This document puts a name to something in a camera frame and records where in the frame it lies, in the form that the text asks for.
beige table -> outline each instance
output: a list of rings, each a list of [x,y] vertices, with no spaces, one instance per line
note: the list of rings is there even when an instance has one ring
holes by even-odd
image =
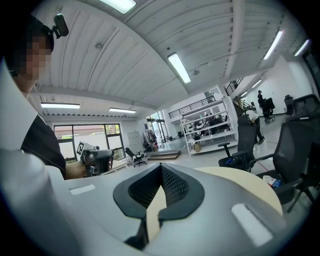
[[[283,216],[281,203],[274,190],[261,178],[244,170],[228,167],[199,167],[198,171],[233,181],[273,207]]]

white wall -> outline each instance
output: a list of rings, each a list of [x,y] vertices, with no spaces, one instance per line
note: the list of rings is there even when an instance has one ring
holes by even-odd
[[[283,56],[280,56],[275,62],[274,67],[264,74],[263,81],[251,90],[243,100],[254,105],[260,116],[263,116],[262,110],[258,104],[258,91],[262,91],[264,99],[272,98],[275,109],[274,114],[285,112],[285,96],[291,95],[293,99],[312,93],[311,84],[301,66],[296,62],[287,62]]]

ceiling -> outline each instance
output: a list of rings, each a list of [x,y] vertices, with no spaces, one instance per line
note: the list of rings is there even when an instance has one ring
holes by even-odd
[[[134,116],[143,118],[213,85],[270,68],[281,53],[293,54],[306,40],[277,1],[135,1],[127,14],[99,0],[46,1],[34,10],[50,27],[62,13],[69,28],[67,37],[55,40],[51,63],[30,96],[43,116],[112,115],[108,110],[115,107],[137,110]],[[279,29],[284,35],[276,51],[263,60]],[[168,62],[173,52],[190,83]],[[53,100],[80,103],[81,110],[39,106]]]

electronic device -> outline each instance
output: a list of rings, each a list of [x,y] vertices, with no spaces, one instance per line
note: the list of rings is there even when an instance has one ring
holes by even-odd
[[[111,171],[114,155],[114,150],[99,150],[98,146],[84,149],[80,161],[85,165],[86,176],[98,176]]]

window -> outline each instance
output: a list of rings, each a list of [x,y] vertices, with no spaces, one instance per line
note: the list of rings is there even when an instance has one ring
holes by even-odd
[[[93,147],[99,146],[100,150],[108,149],[103,125],[74,125],[73,132],[75,133],[74,146],[76,148],[78,148],[80,142],[85,142]]]
[[[120,125],[97,124],[97,125],[69,125],[55,126],[54,134],[60,145],[60,150],[66,160],[80,160],[75,149],[80,142],[99,146],[100,150],[114,150],[113,159],[121,160],[126,157],[121,135]]]
[[[119,124],[106,124],[105,125],[105,132],[107,135],[119,134],[120,133],[120,126],[119,126]]]

